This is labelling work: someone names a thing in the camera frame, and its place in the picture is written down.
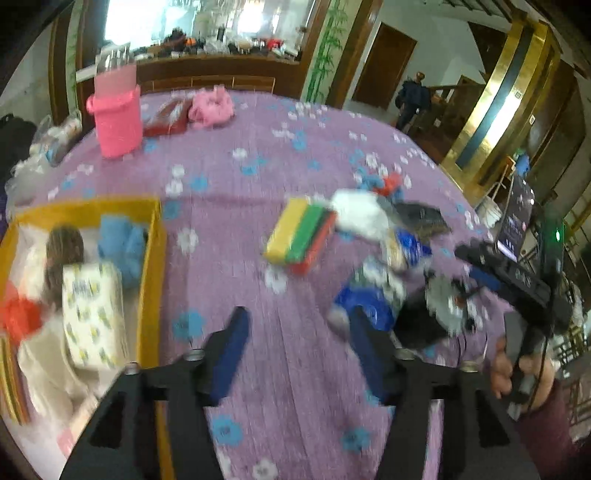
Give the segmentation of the person's right hand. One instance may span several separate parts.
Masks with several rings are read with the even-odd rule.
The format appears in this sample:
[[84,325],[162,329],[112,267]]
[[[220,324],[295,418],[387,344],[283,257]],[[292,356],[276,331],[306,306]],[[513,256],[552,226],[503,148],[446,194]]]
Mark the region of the person's right hand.
[[553,362],[536,354],[522,357],[518,366],[515,366],[506,353],[506,338],[500,337],[496,343],[496,355],[490,369],[491,389],[498,399],[512,392],[511,378],[516,371],[522,372],[525,376],[533,375],[538,381],[538,389],[525,404],[525,408],[539,409],[546,403],[553,390],[556,378]]

